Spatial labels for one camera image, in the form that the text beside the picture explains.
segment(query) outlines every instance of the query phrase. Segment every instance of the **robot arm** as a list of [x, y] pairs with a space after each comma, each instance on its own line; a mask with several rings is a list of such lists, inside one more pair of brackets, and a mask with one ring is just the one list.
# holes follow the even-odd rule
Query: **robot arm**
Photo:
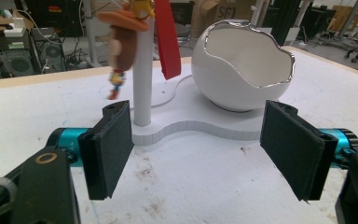
[[128, 101], [106, 106], [93, 128], [57, 129], [43, 149], [0, 177], [0, 224], [80, 223], [70, 165], [83, 164], [91, 200], [112, 197], [131, 138]]

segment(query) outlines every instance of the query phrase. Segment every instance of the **figurine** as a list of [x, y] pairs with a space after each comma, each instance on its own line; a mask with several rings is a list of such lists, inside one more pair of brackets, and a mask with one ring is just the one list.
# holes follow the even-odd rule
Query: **figurine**
[[110, 24], [111, 39], [109, 41], [109, 65], [112, 67], [110, 81], [114, 88], [107, 97], [115, 100], [125, 80], [125, 71], [132, 67], [135, 60], [137, 37], [136, 32], [144, 32], [147, 24], [138, 18], [128, 3], [118, 11], [103, 11], [97, 14], [100, 21]]

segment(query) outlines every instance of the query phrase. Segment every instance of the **scuff mark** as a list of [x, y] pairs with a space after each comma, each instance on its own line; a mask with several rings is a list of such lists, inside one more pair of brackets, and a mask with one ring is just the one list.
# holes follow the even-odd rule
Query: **scuff mark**
[[145, 207], [145, 211], [152, 217], [152, 218], [158, 218], [158, 217], [164, 217], [164, 199], [156, 198], [150, 204]]

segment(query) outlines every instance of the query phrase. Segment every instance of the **white pole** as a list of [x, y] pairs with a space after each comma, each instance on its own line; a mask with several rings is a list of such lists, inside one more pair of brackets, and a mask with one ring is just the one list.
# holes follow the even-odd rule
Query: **white pole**
[[138, 45], [133, 64], [133, 122], [147, 126], [151, 122], [154, 18], [145, 20], [149, 29], [138, 32]]

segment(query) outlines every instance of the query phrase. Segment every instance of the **white egg-shaped bowl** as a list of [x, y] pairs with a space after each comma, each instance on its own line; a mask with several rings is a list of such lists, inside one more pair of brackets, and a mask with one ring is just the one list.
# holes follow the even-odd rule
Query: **white egg-shaped bowl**
[[219, 21], [204, 31], [191, 60], [194, 81], [214, 104], [231, 111], [261, 108], [287, 90], [295, 57], [249, 25]]

